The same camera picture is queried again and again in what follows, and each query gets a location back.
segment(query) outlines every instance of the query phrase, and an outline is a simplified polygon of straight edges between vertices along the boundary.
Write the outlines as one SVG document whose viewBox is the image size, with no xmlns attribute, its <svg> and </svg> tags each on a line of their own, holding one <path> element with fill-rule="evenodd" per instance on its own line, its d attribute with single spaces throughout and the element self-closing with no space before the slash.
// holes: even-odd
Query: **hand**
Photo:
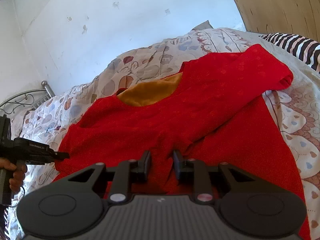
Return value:
<svg viewBox="0 0 320 240">
<path fill-rule="evenodd" d="M 0 169 L 5 168 L 9 171 L 15 171 L 17 166 L 6 158 L 0 158 Z M 15 171 L 13 173 L 13 179 L 9 179 L 10 189 L 14 193 L 18 193 L 20 191 L 20 187 L 23 185 L 23 180 L 26 177 L 26 172 L 28 171 L 27 166 L 24 164 L 21 167 L 21 171 Z"/>
</svg>

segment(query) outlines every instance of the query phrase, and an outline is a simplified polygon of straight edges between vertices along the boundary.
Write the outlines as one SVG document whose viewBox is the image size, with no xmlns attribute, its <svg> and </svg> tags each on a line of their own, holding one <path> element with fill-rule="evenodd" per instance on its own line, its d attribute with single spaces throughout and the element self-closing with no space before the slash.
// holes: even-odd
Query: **mustard inner fabric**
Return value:
<svg viewBox="0 0 320 240">
<path fill-rule="evenodd" d="M 123 91 L 117 97 L 129 106 L 148 106 L 170 96 L 178 87 L 182 73 L 151 81 L 139 83 Z"/>
</svg>

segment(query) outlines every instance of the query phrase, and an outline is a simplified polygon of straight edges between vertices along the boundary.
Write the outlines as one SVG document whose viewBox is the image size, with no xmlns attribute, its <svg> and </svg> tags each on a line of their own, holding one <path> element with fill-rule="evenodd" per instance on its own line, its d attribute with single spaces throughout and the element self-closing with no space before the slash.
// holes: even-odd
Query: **screw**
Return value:
<svg viewBox="0 0 320 240">
<path fill-rule="evenodd" d="M 207 193 L 202 193 L 197 196 L 197 200 L 201 202 L 208 202 L 208 201 L 211 201 L 212 199 L 213 199 L 212 195 Z"/>
<path fill-rule="evenodd" d="M 125 195 L 121 194 L 121 193 L 116 193 L 116 194 L 112 194 L 110 196 L 110 199 L 114 202 L 122 202 L 126 199 Z"/>
</svg>

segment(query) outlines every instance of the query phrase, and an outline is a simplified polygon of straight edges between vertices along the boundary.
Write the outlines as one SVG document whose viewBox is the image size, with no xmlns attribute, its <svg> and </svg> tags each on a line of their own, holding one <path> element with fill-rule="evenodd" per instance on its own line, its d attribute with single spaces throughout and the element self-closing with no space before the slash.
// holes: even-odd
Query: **red dress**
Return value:
<svg viewBox="0 0 320 240">
<path fill-rule="evenodd" d="M 290 190 L 304 200 L 290 149 L 261 97 L 290 86 L 288 67 L 256 44 L 244 53 L 209 53 L 184 62 L 174 93 L 148 106 L 128 106 L 116 96 L 98 99 L 69 127 L 56 161 L 57 179 L 97 162 L 107 167 L 152 155 L 148 183 L 134 190 L 179 191 L 172 150 L 209 165 L 226 161 Z M 306 219 L 300 235 L 310 239 Z"/>
</svg>

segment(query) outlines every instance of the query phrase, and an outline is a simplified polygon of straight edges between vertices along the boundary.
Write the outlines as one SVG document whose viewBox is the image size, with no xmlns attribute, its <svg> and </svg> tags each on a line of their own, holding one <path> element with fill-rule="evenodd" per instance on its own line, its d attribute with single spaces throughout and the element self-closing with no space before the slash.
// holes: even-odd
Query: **patterned blanket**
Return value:
<svg viewBox="0 0 320 240">
<path fill-rule="evenodd" d="M 134 49 L 114 59 L 92 82 L 75 86 L 52 98 L 36 111 L 27 112 L 21 123 L 21 137 L 49 144 L 57 150 L 72 123 L 80 120 L 92 103 L 139 82 L 163 78 L 179 71 L 183 61 L 209 52 L 243 52 L 259 43 L 288 65 L 294 80 L 286 90 L 266 91 L 263 98 L 276 125 L 296 160 L 307 202 L 311 239 L 320 238 L 320 75 L 280 47 L 255 33 L 227 28 L 191 31 L 147 48 Z M 54 164 L 28 167 L 26 194 L 56 177 Z M 15 196 L 12 205 L 22 197 Z M 8 235 L 21 239 L 23 232 L 15 208 L 9 208 Z"/>
</svg>

